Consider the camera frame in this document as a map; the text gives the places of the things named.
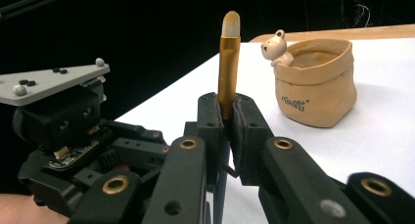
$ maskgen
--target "fabric basket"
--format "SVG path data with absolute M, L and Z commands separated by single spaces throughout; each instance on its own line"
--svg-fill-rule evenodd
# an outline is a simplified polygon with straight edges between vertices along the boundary
M 351 42 L 314 39 L 287 48 L 294 60 L 275 67 L 278 106 L 288 118 L 315 127 L 334 126 L 357 99 Z

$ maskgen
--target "brush bristles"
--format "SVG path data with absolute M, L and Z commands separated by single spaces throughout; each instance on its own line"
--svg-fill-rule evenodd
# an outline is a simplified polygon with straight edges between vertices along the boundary
M 222 36 L 223 37 L 238 37 L 241 32 L 241 21 L 238 13 L 230 11 L 223 18 Z

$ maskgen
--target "white bear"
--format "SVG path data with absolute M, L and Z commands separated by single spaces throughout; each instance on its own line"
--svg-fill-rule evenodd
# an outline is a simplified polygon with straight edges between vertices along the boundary
M 293 55 L 287 51 L 287 42 L 284 36 L 284 30 L 279 29 L 273 37 L 264 41 L 260 46 L 263 58 L 272 61 L 272 67 L 276 67 L 278 64 L 289 66 L 294 59 Z

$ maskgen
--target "white tabletop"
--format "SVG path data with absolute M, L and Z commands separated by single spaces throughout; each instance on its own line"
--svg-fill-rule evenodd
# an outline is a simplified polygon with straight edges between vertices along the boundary
M 373 172 L 415 197 L 415 38 L 351 42 L 357 102 L 332 128 L 282 115 L 260 43 L 241 45 L 237 92 L 255 100 L 275 136 L 299 142 L 329 176 L 345 183 L 351 173 Z M 160 130 L 171 144 L 196 121 L 198 98 L 217 93 L 218 64 L 216 55 L 117 121 Z M 256 187 L 228 176 L 223 223 L 267 223 Z

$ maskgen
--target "brush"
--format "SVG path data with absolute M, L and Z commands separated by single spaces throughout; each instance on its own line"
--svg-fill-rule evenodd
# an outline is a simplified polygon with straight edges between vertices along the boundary
M 223 18 L 219 45 L 219 79 L 217 102 L 222 119 L 233 115 L 233 102 L 236 98 L 239 50 L 241 46 L 241 21 L 239 14 L 230 11 Z

